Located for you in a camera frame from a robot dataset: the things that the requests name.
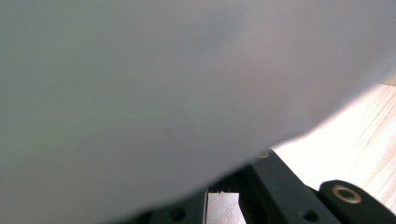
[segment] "gray surface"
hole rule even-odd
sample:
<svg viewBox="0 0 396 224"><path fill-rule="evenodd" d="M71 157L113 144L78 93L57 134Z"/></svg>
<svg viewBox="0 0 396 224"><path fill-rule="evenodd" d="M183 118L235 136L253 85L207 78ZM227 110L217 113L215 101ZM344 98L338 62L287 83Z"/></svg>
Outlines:
<svg viewBox="0 0 396 224"><path fill-rule="evenodd" d="M0 222L192 192L395 68L394 1L2 1Z"/></svg>

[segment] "white blurred object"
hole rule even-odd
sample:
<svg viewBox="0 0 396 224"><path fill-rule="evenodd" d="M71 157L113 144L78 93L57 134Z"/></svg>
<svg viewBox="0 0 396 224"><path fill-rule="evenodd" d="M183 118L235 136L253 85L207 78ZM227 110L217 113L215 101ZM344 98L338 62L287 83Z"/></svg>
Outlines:
<svg viewBox="0 0 396 224"><path fill-rule="evenodd" d="M3 1L0 222L198 189L395 68L394 1Z"/></svg>

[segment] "black metal bracket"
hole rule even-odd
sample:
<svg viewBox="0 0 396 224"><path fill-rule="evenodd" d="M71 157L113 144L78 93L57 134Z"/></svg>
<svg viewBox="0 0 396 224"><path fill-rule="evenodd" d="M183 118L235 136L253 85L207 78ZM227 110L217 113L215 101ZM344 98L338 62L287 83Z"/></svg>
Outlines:
<svg viewBox="0 0 396 224"><path fill-rule="evenodd" d="M205 224L208 192L239 193L247 224L396 224L384 205L347 182L325 182L319 191L307 187L271 149L208 190L120 223Z"/></svg>

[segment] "wooden surface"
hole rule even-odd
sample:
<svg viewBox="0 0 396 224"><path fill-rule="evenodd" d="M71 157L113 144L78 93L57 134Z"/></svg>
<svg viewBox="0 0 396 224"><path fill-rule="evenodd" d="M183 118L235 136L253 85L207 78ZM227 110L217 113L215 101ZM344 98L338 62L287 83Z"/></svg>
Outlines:
<svg viewBox="0 0 396 224"><path fill-rule="evenodd" d="M396 214L396 87L376 85L311 133L273 149L306 185L345 180ZM207 223L245 223L237 197L210 195Z"/></svg>

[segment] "blurry gray object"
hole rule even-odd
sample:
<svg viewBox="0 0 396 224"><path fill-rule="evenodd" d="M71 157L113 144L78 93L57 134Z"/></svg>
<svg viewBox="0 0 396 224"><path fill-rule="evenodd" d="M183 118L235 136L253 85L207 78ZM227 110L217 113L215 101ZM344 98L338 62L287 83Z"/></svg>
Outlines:
<svg viewBox="0 0 396 224"><path fill-rule="evenodd" d="M0 223L187 195L395 69L394 1L2 1Z"/></svg>

